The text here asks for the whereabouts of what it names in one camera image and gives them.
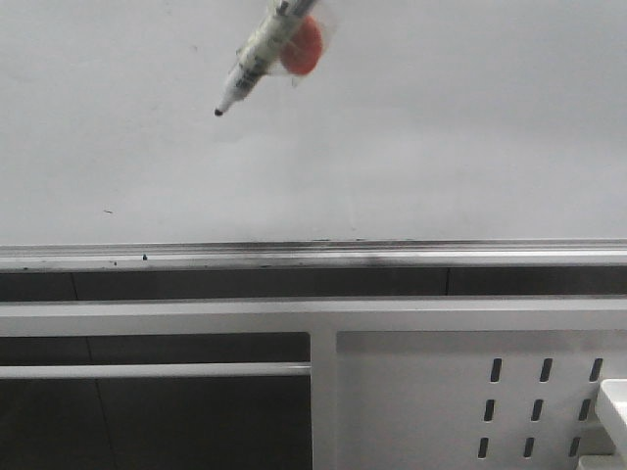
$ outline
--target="white metal panel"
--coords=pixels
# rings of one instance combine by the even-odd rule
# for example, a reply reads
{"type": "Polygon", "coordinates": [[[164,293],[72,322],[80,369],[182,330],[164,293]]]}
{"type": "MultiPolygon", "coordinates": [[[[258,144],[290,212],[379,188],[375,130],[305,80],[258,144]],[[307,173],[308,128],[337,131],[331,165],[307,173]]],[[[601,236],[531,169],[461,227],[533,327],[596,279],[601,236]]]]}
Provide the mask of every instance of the white metal panel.
{"type": "Polygon", "coordinates": [[[341,333],[339,468],[574,469],[613,451],[592,370],[627,377],[626,353],[625,332],[341,333]]]}
{"type": "Polygon", "coordinates": [[[627,237],[623,0],[329,2],[222,120],[264,1],[0,3],[0,245],[627,237]]]}

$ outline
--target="whiteboard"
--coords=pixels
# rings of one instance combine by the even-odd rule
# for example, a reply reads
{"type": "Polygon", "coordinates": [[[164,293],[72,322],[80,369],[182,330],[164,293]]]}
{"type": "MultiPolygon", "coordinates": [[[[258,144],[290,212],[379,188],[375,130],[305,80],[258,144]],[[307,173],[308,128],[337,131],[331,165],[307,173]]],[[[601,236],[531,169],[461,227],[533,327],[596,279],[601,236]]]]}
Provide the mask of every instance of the whiteboard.
{"type": "Polygon", "coordinates": [[[0,246],[627,238],[627,2],[328,4],[218,119],[265,0],[0,0],[0,246]]]}

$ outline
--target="dark panel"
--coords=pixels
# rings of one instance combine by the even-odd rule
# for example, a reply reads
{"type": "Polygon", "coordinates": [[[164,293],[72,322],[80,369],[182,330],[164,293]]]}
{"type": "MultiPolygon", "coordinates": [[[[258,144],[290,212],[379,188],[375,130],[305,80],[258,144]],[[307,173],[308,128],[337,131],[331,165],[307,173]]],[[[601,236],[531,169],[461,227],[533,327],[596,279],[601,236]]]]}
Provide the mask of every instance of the dark panel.
{"type": "Polygon", "coordinates": [[[622,295],[627,267],[454,267],[453,296],[622,295]]]}
{"type": "Polygon", "coordinates": [[[309,361],[307,333],[90,338],[94,363],[309,361]]]}
{"type": "Polygon", "coordinates": [[[312,468],[309,377],[100,387],[120,470],[312,468]]]}
{"type": "Polygon", "coordinates": [[[88,363],[85,338],[0,338],[0,365],[88,363]]]}
{"type": "Polygon", "coordinates": [[[88,272],[82,301],[247,297],[441,296],[446,268],[88,272]]]}
{"type": "Polygon", "coordinates": [[[115,470],[93,381],[0,382],[2,470],[115,470]]]}
{"type": "Polygon", "coordinates": [[[0,274],[0,302],[74,301],[67,273],[0,274]]]}

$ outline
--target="metal rail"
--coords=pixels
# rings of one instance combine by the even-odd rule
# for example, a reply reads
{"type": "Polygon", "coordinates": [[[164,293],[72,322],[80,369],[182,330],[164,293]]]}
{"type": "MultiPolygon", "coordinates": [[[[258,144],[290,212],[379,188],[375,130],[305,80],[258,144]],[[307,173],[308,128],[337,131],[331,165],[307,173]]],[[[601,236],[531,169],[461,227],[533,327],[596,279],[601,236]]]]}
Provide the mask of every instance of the metal rail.
{"type": "Polygon", "coordinates": [[[34,365],[0,367],[0,380],[297,376],[310,371],[308,362],[34,365]]]}
{"type": "Polygon", "coordinates": [[[0,272],[627,265],[627,240],[0,247],[0,272]]]}

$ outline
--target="slotted panel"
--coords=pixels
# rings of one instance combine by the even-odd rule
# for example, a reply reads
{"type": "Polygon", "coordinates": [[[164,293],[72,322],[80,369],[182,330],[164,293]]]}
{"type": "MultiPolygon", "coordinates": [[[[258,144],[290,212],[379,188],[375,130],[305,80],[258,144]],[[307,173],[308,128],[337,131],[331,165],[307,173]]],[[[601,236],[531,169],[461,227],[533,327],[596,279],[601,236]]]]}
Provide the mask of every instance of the slotted panel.
{"type": "Polygon", "coordinates": [[[339,468],[572,470],[613,452],[590,400],[625,354],[623,331],[340,333],[339,468]]]}

